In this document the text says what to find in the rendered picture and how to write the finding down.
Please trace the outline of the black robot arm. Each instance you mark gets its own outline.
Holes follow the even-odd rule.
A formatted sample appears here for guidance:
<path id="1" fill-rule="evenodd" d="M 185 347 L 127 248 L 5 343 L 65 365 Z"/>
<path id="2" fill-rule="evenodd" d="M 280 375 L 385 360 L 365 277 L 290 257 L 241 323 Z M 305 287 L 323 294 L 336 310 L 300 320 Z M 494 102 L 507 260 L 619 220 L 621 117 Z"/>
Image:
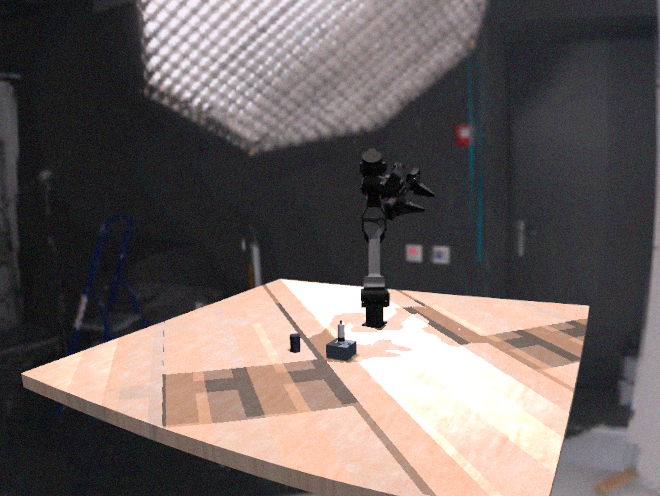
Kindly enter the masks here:
<path id="1" fill-rule="evenodd" d="M 401 180 L 403 174 L 407 171 L 402 163 L 395 162 L 392 166 L 393 172 L 386 175 L 387 180 L 382 181 L 381 185 L 391 192 L 395 192 L 396 184 Z M 382 155 L 375 148 L 368 148 L 362 155 L 360 162 L 360 173 L 363 174 L 362 185 L 360 186 L 363 194 L 366 196 L 367 206 L 362 213 L 362 231 L 364 238 L 368 242 L 368 276 L 364 278 L 363 289 L 361 289 L 361 308 L 366 308 L 366 322 L 362 326 L 381 328 L 387 323 L 383 321 L 384 308 L 390 305 L 390 292 L 386 289 L 385 278 L 381 276 L 381 254 L 380 243 L 385 238 L 387 231 L 387 218 L 364 218 L 363 216 L 368 207 L 380 207 L 381 196 L 377 193 L 377 187 L 382 179 L 382 173 L 385 173 L 387 164 L 382 161 Z"/>

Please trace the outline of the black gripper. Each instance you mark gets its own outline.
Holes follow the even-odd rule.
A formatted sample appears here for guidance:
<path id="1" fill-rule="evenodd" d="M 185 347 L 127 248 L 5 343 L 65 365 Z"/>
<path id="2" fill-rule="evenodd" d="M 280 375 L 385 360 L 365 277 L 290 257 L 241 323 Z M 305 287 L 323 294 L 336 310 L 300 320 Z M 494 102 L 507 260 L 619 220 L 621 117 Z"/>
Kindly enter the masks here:
<path id="1" fill-rule="evenodd" d="M 389 198 L 385 202 L 384 209 L 384 215 L 387 219 L 394 220 L 396 216 L 401 214 L 425 211 L 424 208 L 404 198 L 409 190 L 414 191 L 413 195 L 426 197 L 435 196 L 432 191 L 424 186 L 420 177 L 420 169 L 416 167 L 412 168 L 407 174 L 406 184 L 404 184 L 404 180 L 401 179 L 396 186 L 393 187 L 396 188 L 394 193 L 381 185 L 382 181 L 385 182 L 387 180 L 384 176 L 382 177 L 377 187 L 377 193 L 381 195 L 382 199 L 385 197 Z"/>

